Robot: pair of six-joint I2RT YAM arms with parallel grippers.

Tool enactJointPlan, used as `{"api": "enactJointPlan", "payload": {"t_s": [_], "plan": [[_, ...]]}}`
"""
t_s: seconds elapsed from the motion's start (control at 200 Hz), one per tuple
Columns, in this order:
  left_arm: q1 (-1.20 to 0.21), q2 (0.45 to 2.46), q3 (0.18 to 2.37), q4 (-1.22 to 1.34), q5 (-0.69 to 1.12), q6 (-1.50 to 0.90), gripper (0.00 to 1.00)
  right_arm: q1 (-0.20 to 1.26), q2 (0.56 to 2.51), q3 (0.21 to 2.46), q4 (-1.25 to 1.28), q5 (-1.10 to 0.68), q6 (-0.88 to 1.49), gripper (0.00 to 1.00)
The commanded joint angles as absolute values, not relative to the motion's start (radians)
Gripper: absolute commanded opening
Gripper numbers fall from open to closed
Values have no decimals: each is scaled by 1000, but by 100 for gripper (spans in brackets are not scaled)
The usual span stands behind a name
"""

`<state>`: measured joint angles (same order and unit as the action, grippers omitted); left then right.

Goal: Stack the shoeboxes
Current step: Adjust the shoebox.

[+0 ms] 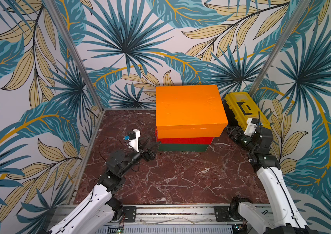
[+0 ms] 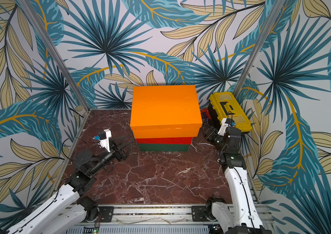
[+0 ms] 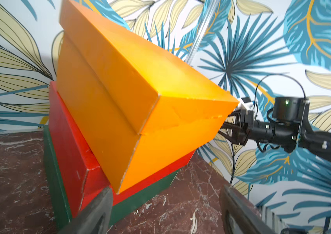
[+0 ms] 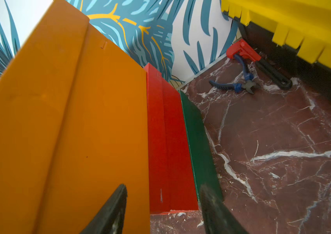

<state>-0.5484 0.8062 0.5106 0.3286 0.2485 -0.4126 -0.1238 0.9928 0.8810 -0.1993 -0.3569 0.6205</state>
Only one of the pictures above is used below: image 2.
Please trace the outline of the orange shoebox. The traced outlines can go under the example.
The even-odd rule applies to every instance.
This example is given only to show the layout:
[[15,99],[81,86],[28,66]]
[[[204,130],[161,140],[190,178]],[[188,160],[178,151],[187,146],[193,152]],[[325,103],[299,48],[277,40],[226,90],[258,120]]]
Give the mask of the orange shoebox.
[[134,87],[130,127],[134,137],[196,137],[202,126],[194,85]]

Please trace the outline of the red shoebox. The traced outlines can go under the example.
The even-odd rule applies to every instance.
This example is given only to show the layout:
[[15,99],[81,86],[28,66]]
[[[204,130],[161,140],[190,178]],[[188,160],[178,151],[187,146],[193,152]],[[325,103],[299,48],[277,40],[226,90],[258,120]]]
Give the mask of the red shoebox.
[[139,144],[182,144],[190,145],[193,137],[137,138]]

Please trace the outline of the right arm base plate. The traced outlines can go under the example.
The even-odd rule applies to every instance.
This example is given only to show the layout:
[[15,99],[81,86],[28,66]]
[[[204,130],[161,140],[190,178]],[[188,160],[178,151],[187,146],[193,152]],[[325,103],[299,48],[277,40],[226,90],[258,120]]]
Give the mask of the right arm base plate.
[[211,221],[207,217],[205,206],[192,206],[191,214],[193,222],[208,222]]

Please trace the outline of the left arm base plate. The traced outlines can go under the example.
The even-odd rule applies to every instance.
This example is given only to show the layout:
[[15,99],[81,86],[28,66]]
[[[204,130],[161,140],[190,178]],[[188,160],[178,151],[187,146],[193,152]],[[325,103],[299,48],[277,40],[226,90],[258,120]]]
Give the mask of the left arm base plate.
[[111,223],[113,212],[113,206],[98,206],[98,218],[96,223]]

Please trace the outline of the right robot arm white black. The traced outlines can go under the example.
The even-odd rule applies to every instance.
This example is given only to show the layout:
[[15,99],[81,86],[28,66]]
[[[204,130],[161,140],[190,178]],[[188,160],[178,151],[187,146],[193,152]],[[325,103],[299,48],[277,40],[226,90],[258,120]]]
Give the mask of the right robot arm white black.
[[258,215],[248,184],[248,171],[240,152],[241,130],[209,127],[203,137],[217,149],[218,163],[228,181],[233,211],[223,199],[210,197],[205,205],[206,218],[217,221],[224,234],[271,234]]

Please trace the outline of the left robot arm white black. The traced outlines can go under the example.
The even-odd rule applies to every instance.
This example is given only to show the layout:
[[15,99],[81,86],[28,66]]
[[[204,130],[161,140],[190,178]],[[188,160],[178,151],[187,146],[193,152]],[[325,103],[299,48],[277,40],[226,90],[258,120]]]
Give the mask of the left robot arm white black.
[[99,220],[101,211],[97,203],[85,193],[96,182],[96,174],[114,160],[126,160],[135,143],[125,143],[123,137],[111,140],[109,131],[94,140],[101,153],[95,155],[90,149],[78,152],[72,159],[76,171],[57,191],[26,217],[8,228],[0,228],[0,234],[61,234],[84,220]]

